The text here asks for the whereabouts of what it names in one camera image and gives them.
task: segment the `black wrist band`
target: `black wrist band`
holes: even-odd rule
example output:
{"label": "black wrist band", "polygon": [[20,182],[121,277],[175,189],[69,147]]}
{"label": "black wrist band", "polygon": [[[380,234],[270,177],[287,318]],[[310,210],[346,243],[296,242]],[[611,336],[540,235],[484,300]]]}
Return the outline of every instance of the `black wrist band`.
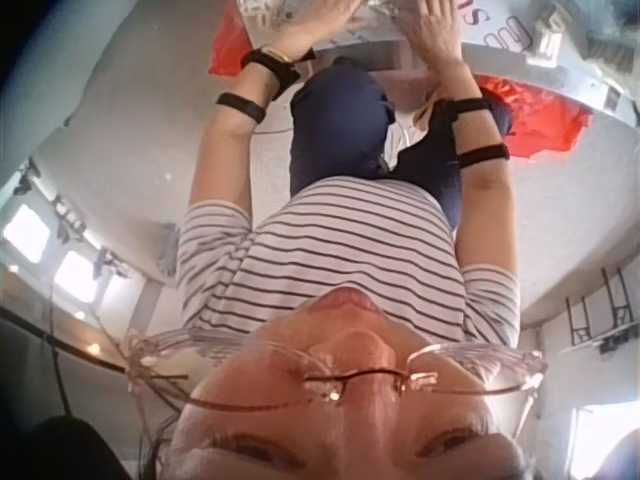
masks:
{"label": "black wrist band", "polygon": [[249,63],[258,63],[263,67],[271,70],[271,72],[276,76],[278,81],[280,82],[280,88],[274,95],[273,99],[277,100],[280,95],[282,95],[287,89],[296,83],[300,78],[300,74],[293,68],[293,65],[288,63],[282,63],[273,58],[270,55],[267,55],[260,50],[252,50],[247,53],[242,62],[240,63],[242,67],[246,67]]}
{"label": "black wrist band", "polygon": [[489,101],[485,98],[467,98],[465,100],[450,101],[447,104],[449,120],[456,122],[458,117],[464,113],[477,112],[480,110],[490,110]]}
{"label": "black wrist band", "polygon": [[471,150],[470,152],[463,153],[462,155],[458,155],[458,163],[460,164],[460,168],[462,169],[480,162],[486,162],[488,160],[498,160],[500,158],[503,158],[505,160],[509,160],[511,158],[509,149],[504,143],[500,145],[491,145],[489,147],[478,148],[476,150]]}
{"label": "black wrist band", "polygon": [[261,124],[264,117],[267,116],[267,111],[260,105],[234,93],[223,93],[218,97],[216,103],[244,113],[246,116],[253,118],[257,124]]}

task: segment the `bright window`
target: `bright window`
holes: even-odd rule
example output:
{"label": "bright window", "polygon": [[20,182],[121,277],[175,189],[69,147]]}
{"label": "bright window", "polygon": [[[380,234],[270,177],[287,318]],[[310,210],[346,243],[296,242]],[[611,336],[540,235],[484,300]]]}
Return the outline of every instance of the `bright window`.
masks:
{"label": "bright window", "polygon": [[38,214],[22,205],[2,231],[4,238],[32,263],[38,263],[47,246],[51,230]]}
{"label": "bright window", "polygon": [[67,253],[53,280],[81,302],[91,303],[96,298],[93,264],[77,252]]}
{"label": "bright window", "polygon": [[578,410],[572,477],[592,477],[620,440],[638,428],[640,401],[591,405]]}

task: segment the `lips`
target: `lips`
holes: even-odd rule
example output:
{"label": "lips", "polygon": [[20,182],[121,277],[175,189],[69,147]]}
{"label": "lips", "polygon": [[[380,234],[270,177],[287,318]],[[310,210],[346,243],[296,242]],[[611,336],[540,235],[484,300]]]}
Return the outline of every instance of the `lips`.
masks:
{"label": "lips", "polygon": [[353,287],[340,287],[330,291],[315,300],[309,307],[309,311],[334,310],[347,305],[368,312],[381,313],[380,308],[367,294]]}

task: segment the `striped shirt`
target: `striped shirt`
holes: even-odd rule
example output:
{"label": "striped shirt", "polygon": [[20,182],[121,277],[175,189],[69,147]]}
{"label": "striped shirt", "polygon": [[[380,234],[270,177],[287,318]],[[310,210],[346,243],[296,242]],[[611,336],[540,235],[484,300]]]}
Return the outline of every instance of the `striped shirt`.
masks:
{"label": "striped shirt", "polygon": [[234,205],[193,205],[181,229],[185,326],[249,333],[340,287],[368,294],[433,342],[515,346],[519,287],[492,265],[458,266],[442,209],[396,180],[322,180],[252,229]]}

